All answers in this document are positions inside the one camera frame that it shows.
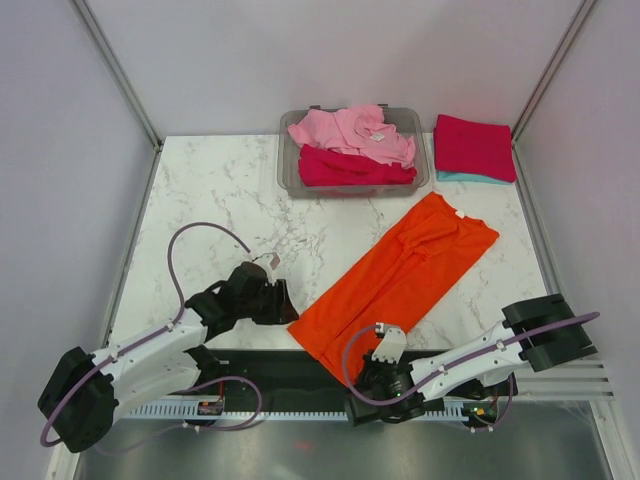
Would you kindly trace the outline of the orange t shirt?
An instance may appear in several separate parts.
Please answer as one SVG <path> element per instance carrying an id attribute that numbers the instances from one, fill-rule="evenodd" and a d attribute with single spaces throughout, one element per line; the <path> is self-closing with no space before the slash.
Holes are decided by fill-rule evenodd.
<path id="1" fill-rule="evenodd" d="M 412 330 L 498 240 L 484 221 L 430 193 L 288 329 L 341 383 L 355 380 L 377 322 Z"/>

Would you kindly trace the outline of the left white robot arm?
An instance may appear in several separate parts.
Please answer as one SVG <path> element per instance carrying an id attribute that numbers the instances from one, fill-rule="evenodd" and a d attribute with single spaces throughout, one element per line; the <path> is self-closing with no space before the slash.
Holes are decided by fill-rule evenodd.
<path id="1" fill-rule="evenodd" d="M 87 353 L 75 347 L 63 354 L 37 401 L 47 420 L 41 443 L 80 453 L 146 403 L 192 388 L 211 392 L 220 371 L 208 341 L 239 320 L 280 326 L 298 317 L 286 281 L 255 262 L 243 262 L 228 279 L 186 300 L 177 320 L 110 348 Z"/>

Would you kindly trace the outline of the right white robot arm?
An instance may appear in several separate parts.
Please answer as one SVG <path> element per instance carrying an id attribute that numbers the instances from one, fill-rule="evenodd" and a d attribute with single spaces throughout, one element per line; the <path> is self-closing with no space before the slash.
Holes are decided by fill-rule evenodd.
<path id="1" fill-rule="evenodd" d="M 597 351 L 583 326 L 598 313 L 575 315 L 560 294 L 516 302 L 502 313 L 503 320 L 470 342 L 414 360 L 403 357 L 407 338 L 400 326 L 365 328 L 379 342 L 364 354 L 357 379 L 346 383 L 349 422 L 399 424 L 443 410 L 447 396 L 486 398 L 501 384 L 513 397 L 516 371 L 541 372 Z"/>

